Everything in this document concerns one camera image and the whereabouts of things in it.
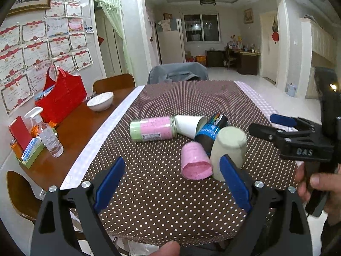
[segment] barcode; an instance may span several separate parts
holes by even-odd
[[[143,141],[161,141],[161,133],[141,134]]]

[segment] window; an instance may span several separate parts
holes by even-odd
[[[187,42],[219,42],[219,22],[216,14],[184,15]]]

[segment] window frame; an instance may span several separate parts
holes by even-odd
[[[198,42],[202,42],[202,43],[221,43],[220,20],[219,20],[219,14],[218,14],[218,13],[209,12],[209,13],[191,13],[191,14],[187,13],[187,14],[183,14],[184,23],[185,23],[185,16],[186,16],[186,15],[200,15],[201,33],[202,33],[202,41],[188,41],[188,39],[187,39],[187,33],[186,33],[186,24],[184,24],[186,42],[188,42],[188,43],[198,43]],[[202,15],[215,15],[215,16],[217,17],[219,41],[205,41],[204,23],[203,23],[203,21],[202,21]]]

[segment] spray bottle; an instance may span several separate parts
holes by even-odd
[[[30,118],[31,122],[35,121],[36,125],[38,125],[38,136],[52,156],[57,158],[62,155],[64,148],[52,128],[47,123],[43,122],[43,119],[40,116],[42,111],[42,107],[35,107],[25,114],[25,118]]]

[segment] power socket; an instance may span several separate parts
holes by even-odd
[[[44,191],[44,190],[42,189],[42,191],[40,192],[39,197],[40,197],[42,200],[44,200],[45,195],[46,195],[46,191]]]

